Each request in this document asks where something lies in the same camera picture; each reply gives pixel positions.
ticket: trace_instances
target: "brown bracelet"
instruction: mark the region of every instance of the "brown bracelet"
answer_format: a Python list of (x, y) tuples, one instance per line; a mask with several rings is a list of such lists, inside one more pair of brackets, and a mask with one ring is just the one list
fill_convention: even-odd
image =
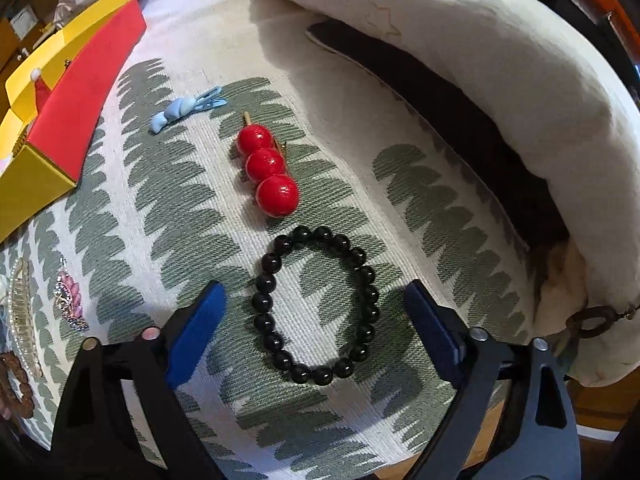
[[(12, 371), (20, 383), (20, 399), (9, 382), (9, 371)], [(29, 386), (27, 372), (13, 352), (0, 354), (0, 397), (7, 402), (12, 412), (21, 418), (33, 416), (33, 390)]]

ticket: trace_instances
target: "woven fabric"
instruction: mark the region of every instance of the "woven fabric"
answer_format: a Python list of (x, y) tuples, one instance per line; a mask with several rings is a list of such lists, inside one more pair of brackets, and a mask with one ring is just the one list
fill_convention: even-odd
[[(454, 391), (402, 311), (403, 286), (420, 278), (469, 324), (510, 341), (529, 336), (533, 275), (500, 206), (388, 88), (305, 37), (317, 16), (283, 0), (149, 0), (145, 19), (80, 185), (0, 253), (6, 272), (19, 256), (30, 262), (44, 378), (32, 381), (28, 431), (50, 442), (85, 336), (118, 342), (162, 326), (214, 279), (227, 312), (177, 397), (230, 480), (350, 480), (420, 451)], [(172, 99), (215, 85), (227, 105), (149, 134), (150, 117)], [(254, 203), (234, 147), (242, 112), (287, 142), (302, 194), (288, 218), (267, 220)], [(257, 263), (297, 224), (327, 225), (364, 247), (381, 291), (370, 358), (324, 388), (284, 380), (251, 328)], [(82, 335), (52, 308), (61, 257), (80, 286)], [(353, 286), (323, 253), (288, 256), (273, 298), (297, 360), (330, 362), (351, 339)], [(143, 451), (160, 462), (133, 387), (124, 388)]]

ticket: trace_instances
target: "metal screw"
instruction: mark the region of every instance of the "metal screw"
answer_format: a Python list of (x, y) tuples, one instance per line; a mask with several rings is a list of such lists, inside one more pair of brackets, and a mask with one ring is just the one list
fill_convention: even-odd
[(486, 341), (489, 339), (487, 331), (479, 326), (473, 327), (469, 330), (469, 335), (471, 336), (471, 339), (475, 339), (476, 341)]
[(98, 346), (99, 341), (95, 337), (88, 337), (82, 342), (82, 349), (93, 350)]
[(537, 337), (533, 340), (533, 346), (535, 346), (535, 348), (537, 348), (538, 350), (540, 350), (541, 352), (544, 352), (546, 350), (549, 350), (549, 343), (547, 343), (544, 339), (542, 339), (541, 337)]
[(146, 341), (153, 341), (158, 339), (160, 335), (160, 329), (157, 326), (150, 326), (142, 331), (142, 339)]

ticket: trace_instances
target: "blue hair clip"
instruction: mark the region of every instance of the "blue hair clip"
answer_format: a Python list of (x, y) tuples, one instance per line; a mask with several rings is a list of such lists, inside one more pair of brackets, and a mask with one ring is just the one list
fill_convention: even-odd
[(216, 86), (195, 99), (193, 97), (178, 97), (174, 99), (163, 112), (158, 112), (151, 117), (151, 131), (158, 134), (167, 124), (173, 123), (188, 114), (204, 112), (226, 105), (226, 99), (216, 99), (220, 92), (222, 92), (222, 88)]

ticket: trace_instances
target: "black bead bracelet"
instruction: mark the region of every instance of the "black bead bracelet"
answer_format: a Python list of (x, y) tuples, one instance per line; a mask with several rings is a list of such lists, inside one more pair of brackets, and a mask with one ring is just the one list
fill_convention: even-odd
[[(360, 298), (360, 322), (355, 329), (355, 343), (350, 346), (347, 355), (340, 357), (333, 366), (322, 365), (313, 369), (295, 362), (292, 355), (284, 349), (284, 339), (275, 331), (275, 320), (269, 314), (273, 308), (270, 294), (276, 288), (274, 274), (282, 268), (282, 257), (309, 244), (340, 256), (355, 270)], [(334, 235), (328, 227), (320, 226), (311, 232), (308, 227), (299, 225), (290, 235), (275, 238), (273, 252), (265, 254), (260, 261), (262, 273), (255, 279), (258, 292), (251, 298), (251, 304), (258, 312), (254, 318), (254, 327), (262, 334), (262, 346), (271, 352), (271, 363), (276, 370), (286, 372), (297, 384), (305, 384), (311, 379), (318, 386), (327, 386), (334, 376), (342, 379), (350, 377), (355, 370), (354, 363), (362, 362), (369, 356), (369, 343), (376, 335), (373, 323), (380, 317), (380, 311), (376, 306), (379, 293), (373, 285), (376, 272), (365, 265), (366, 261), (367, 253), (363, 248), (351, 247), (351, 241), (345, 235)]]

